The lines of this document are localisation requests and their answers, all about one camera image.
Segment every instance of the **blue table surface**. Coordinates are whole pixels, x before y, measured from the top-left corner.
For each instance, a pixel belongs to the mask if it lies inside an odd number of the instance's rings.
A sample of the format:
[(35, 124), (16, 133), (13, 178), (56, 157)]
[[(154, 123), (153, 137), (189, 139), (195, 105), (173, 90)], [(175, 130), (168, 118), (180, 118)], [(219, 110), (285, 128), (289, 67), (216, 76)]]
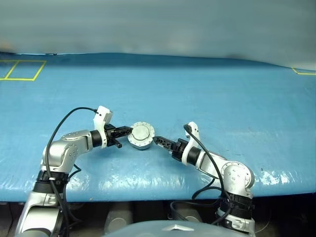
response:
[[(99, 105), (114, 126), (137, 121), (156, 135), (185, 139), (198, 124), (202, 142), (255, 174), (255, 197), (316, 191), (316, 77), (290, 68), (234, 60), (131, 54), (0, 55), (47, 60), (35, 81), (0, 81), (0, 201), (25, 201), (41, 154), (72, 108)], [(0, 64), (0, 77), (8, 65)], [(29, 77), (38, 65), (19, 64)], [(56, 138), (93, 130), (94, 114), (78, 111)], [(78, 158), (82, 172), (67, 185), (69, 201), (188, 199), (210, 178), (158, 146), (139, 151), (95, 148)], [(216, 198), (207, 191), (201, 198)]]

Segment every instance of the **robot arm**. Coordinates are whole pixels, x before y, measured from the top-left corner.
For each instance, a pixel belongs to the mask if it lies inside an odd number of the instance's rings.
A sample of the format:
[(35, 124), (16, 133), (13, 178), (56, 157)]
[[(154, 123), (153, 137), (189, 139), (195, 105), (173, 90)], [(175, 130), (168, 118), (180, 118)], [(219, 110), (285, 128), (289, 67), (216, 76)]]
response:
[[(198, 126), (194, 122), (188, 124), (191, 133), (199, 139)], [(197, 170), (218, 179), (218, 174), (208, 155), (204, 150), (198, 148), (198, 143), (186, 132), (189, 142), (178, 139), (178, 142), (170, 141), (164, 137), (154, 137), (154, 142), (171, 153), (172, 157), (183, 164), (192, 164)], [(228, 161), (224, 157), (209, 152), (213, 157), (223, 178), (224, 188), (230, 197), (221, 197), (220, 207), (217, 210), (217, 216), (221, 217), (229, 208), (231, 211), (219, 224), (240, 232), (255, 236), (255, 222), (251, 218), (252, 198), (250, 188), (254, 184), (254, 175), (252, 171), (244, 164), (238, 161)]]
[(39, 236), (58, 235), (63, 228), (63, 214), (50, 181), (53, 180), (61, 196), (68, 182), (77, 157), (89, 152), (94, 147), (122, 147), (116, 139), (132, 132), (130, 127), (114, 127), (109, 124), (112, 112), (100, 106), (94, 118), (94, 131), (82, 130), (68, 133), (51, 144), (48, 159), (51, 178), (47, 175), (45, 152), (43, 151), (40, 172), (20, 216), (16, 234), (34, 233)]

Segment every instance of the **round metal disc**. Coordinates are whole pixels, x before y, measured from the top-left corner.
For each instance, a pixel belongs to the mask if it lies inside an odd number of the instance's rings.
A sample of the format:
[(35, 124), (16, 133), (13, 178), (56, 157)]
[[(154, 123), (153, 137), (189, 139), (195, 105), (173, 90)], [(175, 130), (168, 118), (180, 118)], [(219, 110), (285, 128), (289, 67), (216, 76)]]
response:
[(149, 148), (155, 136), (153, 126), (146, 122), (137, 122), (131, 128), (133, 128), (132, 133), (128, 135), (131, 146), (139, 150)]

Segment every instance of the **yellow square marking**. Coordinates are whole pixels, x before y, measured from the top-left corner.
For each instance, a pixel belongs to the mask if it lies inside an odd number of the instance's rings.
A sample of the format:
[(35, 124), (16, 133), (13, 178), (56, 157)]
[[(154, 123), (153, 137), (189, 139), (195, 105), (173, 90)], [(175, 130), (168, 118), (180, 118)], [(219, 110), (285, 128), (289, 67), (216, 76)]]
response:
[(302, 73), (302, 72), (297, 71), (295, 68), (292, 68), (292, 70), (298, 75), (315, 75), (316, 76), (316, 73)]
[[(35, 81), (36, 78), (38, 77), (38, 75), (40, 74), (40, 72), (43, 70), (43, 68), (44, 68), (44, 66), (45, 66), (47, 61), (45, 61), (45, 60), (0, 60), (0, 62), (4, 62), (4, 63), (12, 63), (12, 62), (14, 62), (14, 65), (11, 67), (9, 72), (3, 78), (0, 78), (0, 80), (29, 80), (29, 81)], [(42, 63), (42, 65), (37, 70), (37, 72), (35, 73), (33, 78), (10, 78), (9, 76), (11, 75), (13, 70), (16, 68), (16, 66), (20, 62), (40, 62), (40, 63)]]

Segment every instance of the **white backdrop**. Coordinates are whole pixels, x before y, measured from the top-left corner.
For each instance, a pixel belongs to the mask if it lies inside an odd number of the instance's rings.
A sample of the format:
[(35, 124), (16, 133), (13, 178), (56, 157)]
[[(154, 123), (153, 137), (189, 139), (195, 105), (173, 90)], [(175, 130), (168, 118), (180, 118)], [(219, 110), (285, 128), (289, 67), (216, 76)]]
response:
[(316, 0), (2, 0), (0, 51), (228, 57), (316, 70)]

